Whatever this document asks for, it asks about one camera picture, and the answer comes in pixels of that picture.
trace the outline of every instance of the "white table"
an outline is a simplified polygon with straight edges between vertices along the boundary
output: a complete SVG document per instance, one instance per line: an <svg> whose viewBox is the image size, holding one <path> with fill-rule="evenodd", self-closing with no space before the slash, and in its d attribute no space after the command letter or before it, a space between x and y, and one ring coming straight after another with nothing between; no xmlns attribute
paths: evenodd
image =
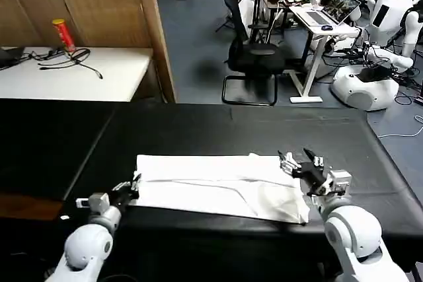
<svg viewBox="0 0 423 282"><path fill-rule="evenodd" d="M347 34L349 36L356 36L357 28L348 26L345 23L341 23L339 26L334 27L333 30L323 31L320 26L309 26L303 19L303 15L305 14L306 10L302 7L290 7L292 13L305 25L305 27L313 33L314 37L319 36L319 42L317 44L317 48L315 50L313 60L311 62L310 70L307 74L307 78L305 79L304 85L301 84L297 77L297 73L293 69L288 69L286 72L290 75L296 89L298 90L299 97L291 97L291 103L293 104L300 104L305 102L322 102L322 98L320 96L309 96L311 85L316 76L317 68L322 60L322 55L325 50L325 44L328 40L329 36L337 36L340 34Z"/></svg>
<svg viewBox="0 0 423 282"><path fill-rule="evenodd" d="M64 55L43 62L31 59L0 71L0 98L129 102L149 67L153 68L152 49L89 49L91 54L83 63L97 69L103 79L80 65L39 70L38 63L66 61ZM45 54L48 50L50 48L26 48L25 52Z"/></svg>

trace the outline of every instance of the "red can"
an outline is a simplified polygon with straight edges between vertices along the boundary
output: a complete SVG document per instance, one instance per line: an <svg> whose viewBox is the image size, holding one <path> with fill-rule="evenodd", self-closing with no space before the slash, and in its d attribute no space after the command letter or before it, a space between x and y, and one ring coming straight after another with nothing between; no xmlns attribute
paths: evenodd
<svg viewBox="0 0 423 282"><path fill-rule="evenodd" d="M58 31L58 34L60 36L60 40L65 45L65 49L69 52L75 51L75 43L73 42L73 39L71 37L71 34L69 33L69 30L66 27L66 23L64 19L54 19L52 21L54 27Z"/></svg>

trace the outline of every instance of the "wall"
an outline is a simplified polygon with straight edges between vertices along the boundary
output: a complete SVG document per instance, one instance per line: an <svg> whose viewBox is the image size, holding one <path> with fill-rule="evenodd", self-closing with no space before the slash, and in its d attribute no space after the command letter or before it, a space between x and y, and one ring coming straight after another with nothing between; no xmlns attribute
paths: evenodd
<svg viewBox="0 0 423 282"><path fill-rule="evenodd" d="M163 94L175 101L157 0L0 0L0 46L58 46L64 18L77 46L153 48Z"/></svg>

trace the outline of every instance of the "laptop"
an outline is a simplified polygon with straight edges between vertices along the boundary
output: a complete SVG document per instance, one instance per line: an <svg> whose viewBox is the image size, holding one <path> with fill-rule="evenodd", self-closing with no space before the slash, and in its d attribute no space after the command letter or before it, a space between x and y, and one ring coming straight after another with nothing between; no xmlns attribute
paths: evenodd
<svg viewBox="0 0 423 282"><path fill-rule="evenodd" d="M25 48L13 48L4 50L0 48L0 68L19 64Z"/></svg>
<svg viewBox="0 0 423 282"><path fill-rule="evenodd" d="M321 11L312 8L301 16L309 26L338 26L360 5L358 0L331 0Z"/></svg>

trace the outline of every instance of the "office chair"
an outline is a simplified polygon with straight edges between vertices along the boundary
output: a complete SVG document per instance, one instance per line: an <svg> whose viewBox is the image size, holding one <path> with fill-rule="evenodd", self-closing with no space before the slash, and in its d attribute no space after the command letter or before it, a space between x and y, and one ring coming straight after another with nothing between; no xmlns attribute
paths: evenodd
<svg viewBox="0 0 423 282"><path fill-rule="evenodd" d="M225 77L223 81L222 101L226 104L235 105L273 106L278 100L278 81L276 75L284 71L285 58L279 48L273 44L243 44L249 38L241 20L238 0L225 0L225 4L232 13L233 26L237 34L229 48L229 58L226 62L232 71L244 73L245 76L228 75ZM249 25L249 28L252 30L255 28L262 29L263 25L252 24ZM246 79L264 77L273 77L274 80L274 99L269 104L226 99L226 86L229 80L245 81Z"/></svg>

